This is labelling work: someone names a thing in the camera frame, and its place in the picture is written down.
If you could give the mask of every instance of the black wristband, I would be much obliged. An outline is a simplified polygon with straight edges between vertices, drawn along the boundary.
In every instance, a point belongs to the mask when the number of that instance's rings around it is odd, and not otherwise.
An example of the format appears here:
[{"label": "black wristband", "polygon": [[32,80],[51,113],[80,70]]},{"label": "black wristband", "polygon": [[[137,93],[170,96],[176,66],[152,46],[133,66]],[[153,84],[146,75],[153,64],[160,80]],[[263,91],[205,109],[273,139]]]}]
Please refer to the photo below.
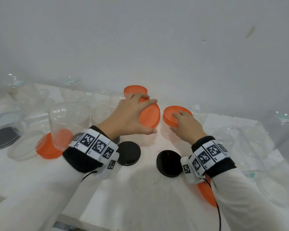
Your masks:
[{"label": "black wristband", "polygon": [[[192,151],[195,152],[198,148],[200,148],[203,144],[215,140],[213,136],[205,136],[201,139],[199,139],[196,143],[192,145]],[[210,178],[215,177],[216,175],[219,175],[223,172],[226,172],[230,169],[236,168],[235,163],[230,158],[225,158],[221,160],[220,162],[217,162],[214,166],[209,168],[205,171],[205,174],[207,174]]]},{"label": "black wristband", "polygon": [[[93,129],[107,137],[107,135],[105,135],[105,133],[96,126],[91,126],[90,129]],[[103,166],[101,162],[98,162],[97,160],[87,156],[74,147],[68,147],[63,152],[63,157],[74,169],[82,173],[92,172]]]}]

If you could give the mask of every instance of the wall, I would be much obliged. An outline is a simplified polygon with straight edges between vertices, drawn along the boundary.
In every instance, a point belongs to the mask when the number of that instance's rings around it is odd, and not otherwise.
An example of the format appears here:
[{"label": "wall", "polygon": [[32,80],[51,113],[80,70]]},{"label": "wall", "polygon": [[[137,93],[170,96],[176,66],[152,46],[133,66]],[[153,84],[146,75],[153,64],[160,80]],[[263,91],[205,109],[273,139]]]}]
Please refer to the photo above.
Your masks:
[{"label": "wall", "polygon": [[289,97],[289,0],[0,0],[2,71],[258,119]]}]

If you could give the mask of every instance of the person's right hand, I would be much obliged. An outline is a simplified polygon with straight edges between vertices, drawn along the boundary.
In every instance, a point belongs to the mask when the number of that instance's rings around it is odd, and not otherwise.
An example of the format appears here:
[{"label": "person's right hand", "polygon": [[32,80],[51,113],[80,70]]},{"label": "person's right hand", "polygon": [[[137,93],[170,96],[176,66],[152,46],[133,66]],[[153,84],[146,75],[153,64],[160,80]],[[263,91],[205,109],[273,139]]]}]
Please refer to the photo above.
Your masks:
[{"label": "person's right hand", "polygon": [[170,129],[183,141],[193,145],[202,137],[207,136],[202,125],[189,113],[180,111],[172,115],[178,120],[179,127],[170,127]]}]

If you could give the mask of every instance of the forearm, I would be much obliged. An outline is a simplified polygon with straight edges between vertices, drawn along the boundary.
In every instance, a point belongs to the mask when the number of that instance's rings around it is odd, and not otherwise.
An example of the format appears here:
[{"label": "forearm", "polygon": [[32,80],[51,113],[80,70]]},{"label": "forearm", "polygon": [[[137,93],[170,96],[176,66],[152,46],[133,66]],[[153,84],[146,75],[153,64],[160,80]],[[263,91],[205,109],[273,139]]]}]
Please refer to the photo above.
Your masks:
[{"label": "forearm", "polygon": [[34,183],[0,203],[0,231],[49,230],[83,175],[63,157],[49,163]]},{"label": "forearm", "polygon": [[213,177],[211,186],[231,230],[288,230],[272,203],[238,168]]}]

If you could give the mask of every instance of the qr code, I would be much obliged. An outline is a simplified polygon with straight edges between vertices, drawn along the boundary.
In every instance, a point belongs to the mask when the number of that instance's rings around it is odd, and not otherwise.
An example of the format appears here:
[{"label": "qr code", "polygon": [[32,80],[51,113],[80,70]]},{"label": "qr code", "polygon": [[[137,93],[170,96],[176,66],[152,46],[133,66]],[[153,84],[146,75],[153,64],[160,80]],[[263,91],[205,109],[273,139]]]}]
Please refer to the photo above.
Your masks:
[{"label": "qr code", "polygon": [[215,146],[215,144],[213,144],[212,146],[207,147],[206,149],[208,150],[208,152],[212,156],[215,156],[215,155],[221,153],[221,151]]},{"label": "qr code", "polygon": [[201,152],[197,157],[202,164],[207,163],[211,159],[205,151]]},{"label": "qr code", "polygon": [[97,140],[91,149],[101,154],[106,146],[106,143],[102,142],[101,140]]},{"label": "qr code", "polygon": [[193,163],[192,163],[192,164],[193,164],[194,168],[196,169],[196,171],[198,171],[198,169],[200,168],[200,164],[199,164],[197,158],[195,158],[195,159],[193,160]]},{"label": "qr code", "polygon": [[114,150],[111,149],[110,147],[108,147],[106,149],[106,151],[104,152],[104,154],[102,155],[102,157],[109,159],[111,157],[111,155],[113,154]]},{"label": "qr code", "polygon": [[89,147],[93,143],[94,140],[95,140],[95,137],[89,134],[85,134],[85,136],[81,139],[80,143],[82,143],[86,147]]},{"label": "qr code", "polygon": [[219,148],[223,151],[223,152],[228,152],[226,148],[224,148],[224,146],[220,143],[217,144],[219,146]]},{"label": "qr code", "polygon": [[76,135],[74,135],[73,141],[78,141],[83,134],[84,134],[84,133],[79,132],[79,133],[77,133]]},{"label": "qr code", "polygon": [[190,173],[188,164],[183,165],[183,169],[184,169],[184,172],[185,172],[185,173]]},{"label": "qr code", "polygon": [[115,161],[115,160],[111,160],[107,168],[108,168],[108,169],[113,169],[113,167],[115,166],[115,164],[116,164],[116,161]]}]

